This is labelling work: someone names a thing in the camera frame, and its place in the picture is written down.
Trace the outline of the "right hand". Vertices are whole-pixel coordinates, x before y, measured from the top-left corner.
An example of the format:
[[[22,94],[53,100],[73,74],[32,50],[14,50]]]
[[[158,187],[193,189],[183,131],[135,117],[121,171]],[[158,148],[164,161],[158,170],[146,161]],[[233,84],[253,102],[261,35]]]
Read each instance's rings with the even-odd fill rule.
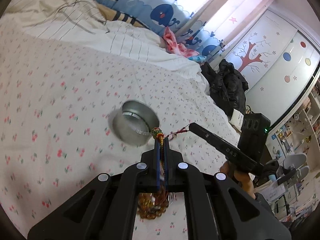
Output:
[[[219,171],[237,180],[245,192],[247,192],[253,199],[256,198],[254,194],[253,181],[251,180],[249,174],[237,171],[234,165],[229,161],[226,161],[220,167]]]

